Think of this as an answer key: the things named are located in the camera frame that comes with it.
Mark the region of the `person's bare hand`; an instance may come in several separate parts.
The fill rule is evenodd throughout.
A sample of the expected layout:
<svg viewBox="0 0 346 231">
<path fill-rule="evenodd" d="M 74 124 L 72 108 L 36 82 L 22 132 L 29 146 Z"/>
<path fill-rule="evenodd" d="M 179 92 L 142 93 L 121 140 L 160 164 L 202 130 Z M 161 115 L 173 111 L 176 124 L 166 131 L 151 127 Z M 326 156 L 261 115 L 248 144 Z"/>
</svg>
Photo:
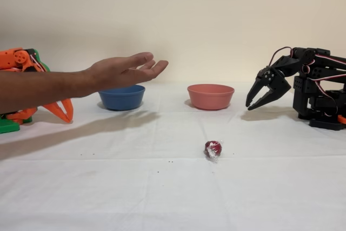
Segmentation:
<svg viewBox="0 0 346 231">
<path fill-rule="evenodd" d="M 129 57 L 106 58 L 83 71 L 93 92 L 124 88 L 148 82 L 160 75 L 169 62 L 154 61 L 150 52 L 142 52 Z"/>
</svg>

